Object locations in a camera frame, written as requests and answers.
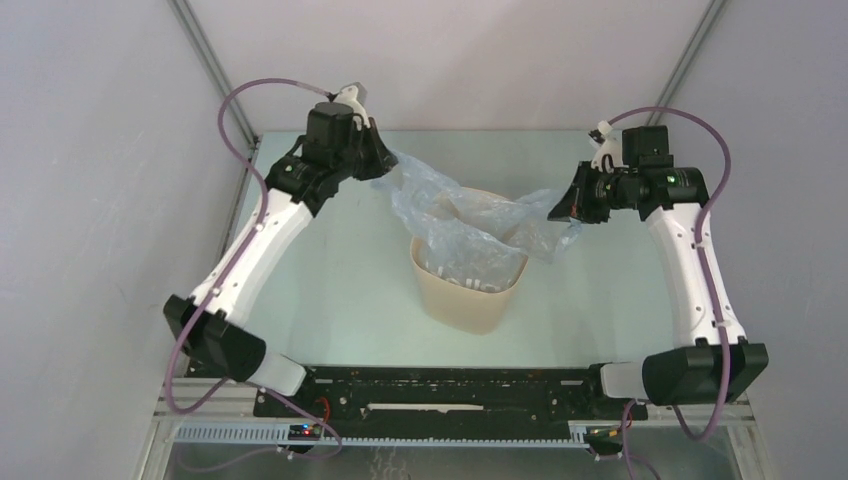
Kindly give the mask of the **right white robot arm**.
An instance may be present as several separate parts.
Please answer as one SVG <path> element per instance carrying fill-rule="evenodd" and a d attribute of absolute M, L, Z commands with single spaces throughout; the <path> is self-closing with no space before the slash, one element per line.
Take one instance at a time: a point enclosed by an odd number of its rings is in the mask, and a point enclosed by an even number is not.
<path fill-rule="evenodd" d="M 601 122 L 589 134 L 592 160 L 579 163 L 551 221 L 601 224 L 614 210 L 635 210 L 659 252 L 672 305 L 674 346 L 642 360 L 608 363 L 581 392 L 585 411 L 606 418 L 624 398 L 658 406 L 733 402 L 768 365 L 749 342 L 724 288 L 712 245 L 710 197 L 700 170 L 677 167 L 664 126 L 626 129 L 620 139 Z"/>

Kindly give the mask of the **blue plastic trash bag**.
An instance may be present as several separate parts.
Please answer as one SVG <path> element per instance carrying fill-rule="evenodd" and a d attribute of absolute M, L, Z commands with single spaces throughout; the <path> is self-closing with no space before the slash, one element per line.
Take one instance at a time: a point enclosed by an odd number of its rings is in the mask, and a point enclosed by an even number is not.
<path fill-rule="evenodd" d="M 421 241 L 418 262 L 428 273 L 460 287 L 499 293 L 512 287 L 530 258 L 552 263 L 580 233 L 577 220 L 552 222 L 561 199 L 542 189 L 515 200 L 462 187 L 425 162 L 401 153 L 392 172 L 373 182 Z"/>

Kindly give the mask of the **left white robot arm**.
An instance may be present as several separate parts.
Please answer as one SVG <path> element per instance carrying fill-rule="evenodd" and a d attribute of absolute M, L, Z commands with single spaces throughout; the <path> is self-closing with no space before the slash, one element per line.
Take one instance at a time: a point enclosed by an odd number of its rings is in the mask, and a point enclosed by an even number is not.
<path fill-rule="evenodd" d="M 308 113 L 306 131 L 262 179 L 250 221 L 209 276 L 192 293 L 171 296 L 163 313 L 190 359 L 237 382 L 278 393 L 292 416 L 316 403 L 304 366 L 247 331 L 258 294 L 293 240 L 349 178 L 388 174 L 397 159 L 358 100 L 336 97 Z"/>

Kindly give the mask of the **beige trash bin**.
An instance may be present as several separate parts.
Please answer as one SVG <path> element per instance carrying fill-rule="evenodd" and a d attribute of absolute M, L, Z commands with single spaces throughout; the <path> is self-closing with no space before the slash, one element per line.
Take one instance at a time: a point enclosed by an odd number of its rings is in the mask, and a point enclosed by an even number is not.
<path fill-rule="evenodd" d="M 433 198 L 426 213 L 442 230 L 410 244 L 423 309 L 431 318 L 475 335 L 500 325 L 528 262 L 526 253 L 509 244 L 519 225 L 496 219 L 495 209 L 507 203 L 466 187 Z"/>

